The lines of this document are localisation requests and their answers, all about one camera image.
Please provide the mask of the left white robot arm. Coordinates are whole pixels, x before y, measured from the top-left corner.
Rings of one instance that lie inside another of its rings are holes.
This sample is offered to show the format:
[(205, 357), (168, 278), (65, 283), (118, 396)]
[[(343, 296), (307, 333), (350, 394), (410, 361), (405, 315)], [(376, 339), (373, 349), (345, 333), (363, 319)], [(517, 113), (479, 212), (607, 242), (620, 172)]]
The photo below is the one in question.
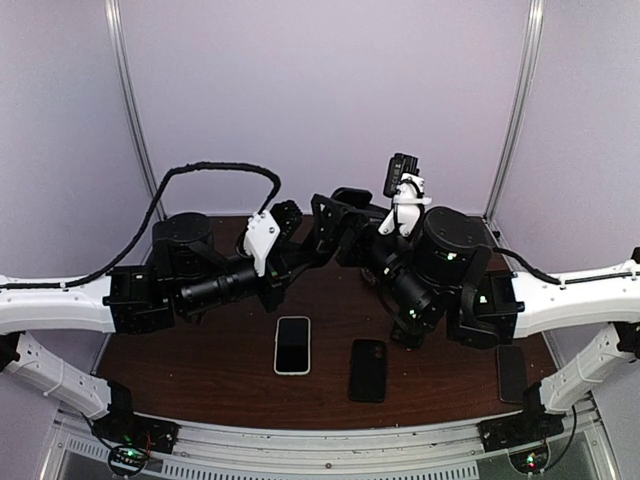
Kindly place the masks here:
[(83, 278), (1, 281), (1, 368), (104, 423), (123, 444), (137, 442), (144, 424), (130, 390), (92, 376), (45, 351), (33, 339), (42, 330), (87, 330), (142, 335), (170, 329), (177, 319), (257, 297), (276, 309), (294, 279), (325, 265), (343, 236), (377, 213), (368, 191), (341, 188), (315, 195), (313, 226), (292, 237), (301, 211), (292, 201), (252, 215), (230, 256), (215, 247), (212, 219), (186, 212), (153, 224), (152, 249), (141, 265), (115, 265)]

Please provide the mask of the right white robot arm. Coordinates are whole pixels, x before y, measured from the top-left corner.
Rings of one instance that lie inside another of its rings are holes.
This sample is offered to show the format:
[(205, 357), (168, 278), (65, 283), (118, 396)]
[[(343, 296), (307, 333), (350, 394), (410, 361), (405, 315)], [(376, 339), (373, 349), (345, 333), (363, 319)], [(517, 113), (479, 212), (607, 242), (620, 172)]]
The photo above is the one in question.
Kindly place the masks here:
[(481, 224), (434, 206), (413, 181), (393, 205), (370, 204), (361, 190), (341, 189), (315, 209), (317, 233), (343, 265), (369, 269), (392, 299), (404, 341), (418, 341), (447, 324), (448, 337), (475, 348), (508, 344), (548, 330), (600, 324), (596, 338), (558, 373), (523, 393), (513, 419), (519, 440), (535, 440), (551, 416), (567, 413), (619, 365), (639, 356), (639, 262), (600, 270), (547, 274), (522, 263), (493, 272), (499, 253)]

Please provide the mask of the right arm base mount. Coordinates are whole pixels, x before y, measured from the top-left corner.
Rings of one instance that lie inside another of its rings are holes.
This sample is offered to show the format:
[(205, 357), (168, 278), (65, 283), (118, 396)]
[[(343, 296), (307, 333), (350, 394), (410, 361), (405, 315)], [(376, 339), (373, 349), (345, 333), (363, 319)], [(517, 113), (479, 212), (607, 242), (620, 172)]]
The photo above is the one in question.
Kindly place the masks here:
[(520, 412), (484, 420), (477, 427), (485, 453), (506, 450), (517, 472), (534, 475), (552, 465), (548, 440), (564, 432), (563, 419), (563, 415)]

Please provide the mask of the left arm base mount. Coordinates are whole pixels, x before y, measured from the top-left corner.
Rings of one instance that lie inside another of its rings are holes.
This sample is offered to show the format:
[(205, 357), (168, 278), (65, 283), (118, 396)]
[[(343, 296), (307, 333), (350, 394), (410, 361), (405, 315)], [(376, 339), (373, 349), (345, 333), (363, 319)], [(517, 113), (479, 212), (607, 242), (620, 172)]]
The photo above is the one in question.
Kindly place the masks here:
[(129, 478), (141, 473), (155, 454), (171, 454), (179, 426), (170, 421), (136, 414), (109, 414), (89, 420), (92, 435), (107, 449), (107, 466), (117, 476)]

